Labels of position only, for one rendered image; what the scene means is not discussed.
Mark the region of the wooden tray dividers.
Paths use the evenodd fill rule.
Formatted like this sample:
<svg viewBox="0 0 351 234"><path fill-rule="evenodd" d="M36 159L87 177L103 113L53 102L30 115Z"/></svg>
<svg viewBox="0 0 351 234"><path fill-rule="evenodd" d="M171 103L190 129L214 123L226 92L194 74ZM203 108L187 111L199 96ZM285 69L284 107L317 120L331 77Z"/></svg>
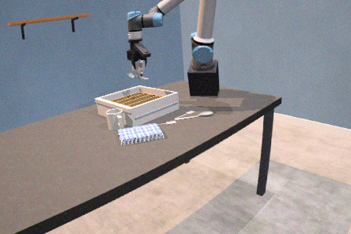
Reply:
<svg viewBox="0 0 351 234"><path fill-rule="evenodd" d="M146 103L146 102L149 102L151 100L155 100L155 99L158 99L161 97L162 96L153 95L153 94L149 94L149 93L145 93L145 92L136 92L136 93L128 95L128 96L124 96L124 97L120 97L120 98L115 99L115 100L111 100L111 102L126 105L129 107L135 107L139 104L143 104L143 103Z"/></svg>

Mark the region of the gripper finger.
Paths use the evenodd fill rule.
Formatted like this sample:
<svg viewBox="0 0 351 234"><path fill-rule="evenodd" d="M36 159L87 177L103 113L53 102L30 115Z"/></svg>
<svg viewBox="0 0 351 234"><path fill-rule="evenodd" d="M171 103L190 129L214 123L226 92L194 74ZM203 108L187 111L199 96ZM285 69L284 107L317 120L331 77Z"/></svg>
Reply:
<svg viewBox="0 0 351 234"><path fill-rule="evenodd" d="M139 69L138 69L138 66L139 66L139 63L137 62L137 60L134 58L134 56L132 57L131 59L131 62L132 62L132 70L135 71L138 79L140 78L140 73L139 73Z"/></svg>
<svg viewBox="0 0 351 234"><path fill-rule="evenodd" d="M147 63L147 58L144 58L143 60L139 60L139 67L138 69L141 71L141 77L143 77L145 67Z"/></svg>

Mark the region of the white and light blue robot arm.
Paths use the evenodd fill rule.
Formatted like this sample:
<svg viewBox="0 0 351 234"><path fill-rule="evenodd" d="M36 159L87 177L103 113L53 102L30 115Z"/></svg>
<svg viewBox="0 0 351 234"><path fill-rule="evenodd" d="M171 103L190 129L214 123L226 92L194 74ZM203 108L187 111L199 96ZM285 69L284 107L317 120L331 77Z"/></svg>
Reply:
<svg viewBox="0 0 351 234"><path fill-rule="evenodd" d="M184 0L163 0L157 6L153 7L149 11L149 14L142 15L141 12L128 13L129 39L141 39L142 28L162 26L163 16L183 1ZM191 34L191 42L193 44L191 68L196 71L207 71L215 67L213 60L214 39L212 35L216 3L217 0L200 0L198 29L197 32Z"/></svg>

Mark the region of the beige mug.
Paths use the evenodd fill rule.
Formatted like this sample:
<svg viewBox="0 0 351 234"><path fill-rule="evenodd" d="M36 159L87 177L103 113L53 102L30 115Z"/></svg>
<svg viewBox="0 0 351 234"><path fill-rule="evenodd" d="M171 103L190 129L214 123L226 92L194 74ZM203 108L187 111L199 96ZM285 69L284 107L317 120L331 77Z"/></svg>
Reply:
<svg viewBox="0 0 351 234"><path fill-rule="evenodd" d="M125 127L122 109L111 109L106 112L106 115L109 130L117 131Z"/></svg>

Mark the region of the white cutlery drawer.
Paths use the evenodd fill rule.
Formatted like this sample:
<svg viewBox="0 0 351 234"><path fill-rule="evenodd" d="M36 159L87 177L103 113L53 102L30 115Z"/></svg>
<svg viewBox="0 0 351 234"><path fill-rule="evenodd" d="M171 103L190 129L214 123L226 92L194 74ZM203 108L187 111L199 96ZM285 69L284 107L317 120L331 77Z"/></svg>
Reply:
<svg viewBox="0 0 351 234"><path fill-rule="evenodd" d="M117 104L115 102L111 102L110 100L115 100L123 96L128 96L130 94L134 94L136 92L145 92L153 95L162 96L161 98L151 100L149 102L139 104L135 107L129 107L122 104ZM169 95L170 94L170 95ZM163 90L163 89L154 89L144 86L137 86L131 89L126 89L120 92L115 92L106 96L98 97L95 99L97 104L98 114L107 118L106 112L111 109L122 109L123 110L123 119L124 124L131 127L140 126L144 123L147 123L151 120L157 119L163 115L167 115L173 111L179 109L179 94L177 92ZM171 107L162 109L160 111L154 112L150 115L141 117L140 119L136 119L136 117L140 115L144 115L148 112L157 110L169 104L173 104L178 102Z"/></svg>

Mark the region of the blue and white checked cloth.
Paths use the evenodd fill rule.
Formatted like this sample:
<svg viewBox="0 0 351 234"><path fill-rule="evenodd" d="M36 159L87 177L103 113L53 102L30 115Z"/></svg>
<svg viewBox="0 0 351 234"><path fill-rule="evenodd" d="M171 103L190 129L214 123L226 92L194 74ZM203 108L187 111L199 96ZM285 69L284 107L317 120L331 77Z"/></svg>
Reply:
<svg viewBox="0 0 351 234"><path fill-rule="evenodd" d="M122 145L163 138L163 132L156 123L118 130Z"/></svg>

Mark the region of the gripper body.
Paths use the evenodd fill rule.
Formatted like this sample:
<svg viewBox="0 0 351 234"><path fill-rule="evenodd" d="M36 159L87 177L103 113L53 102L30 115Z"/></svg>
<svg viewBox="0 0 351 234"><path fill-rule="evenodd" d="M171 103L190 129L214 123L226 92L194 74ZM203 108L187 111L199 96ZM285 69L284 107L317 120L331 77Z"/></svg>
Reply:
<svg viewBox="0 0 351 234"><path fill-rule="evenodd" d="M129 41L129 40L128 40ZM135 43L139 43L139 41L142 41L142 39L139 40L130 40L130 50L126 51L127 52L127 60L132 59L132 57L134 56L134 58L138 61L139 59L143 60L144 58L134 49L134 44ZM131 43L132 42L132 43Z"/></svg>

